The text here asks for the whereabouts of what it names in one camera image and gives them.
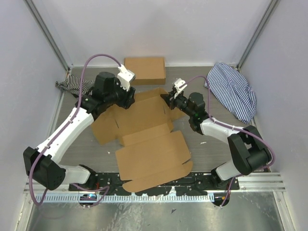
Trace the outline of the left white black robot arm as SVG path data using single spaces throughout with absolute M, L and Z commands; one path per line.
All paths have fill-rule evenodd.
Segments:
M 96 187 L 95 172 L 84 165 L 61 166 L 59 163 L 74 140 L 110 106 L 128 109 L 134 102 L 135 89 L 130 85 L 135 75 L 129 70 L 116 76 L 100 72 L 91 94 L 76 103 L 68 118 L 37 148 L 27 147 L 23 153 L 27 175 L 48 190 L 63 183 L 78 183 L 86 190 Z

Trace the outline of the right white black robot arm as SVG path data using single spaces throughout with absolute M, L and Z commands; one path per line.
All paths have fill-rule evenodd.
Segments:
M 273 160 L 256 127 L 231 126 L 214 119 L 205 110 L 202 94 L 193 92 L 186 98 L 183 93 L 176 96 L 171 91 L 160 96 L 171 110 L 178 108 L 189 116 L 193 131 L 228 144 L 231 160 L 211 170 L 211 182 L 215 189 L 222 190 L 229 184 L 229 179 L 247 176 Z

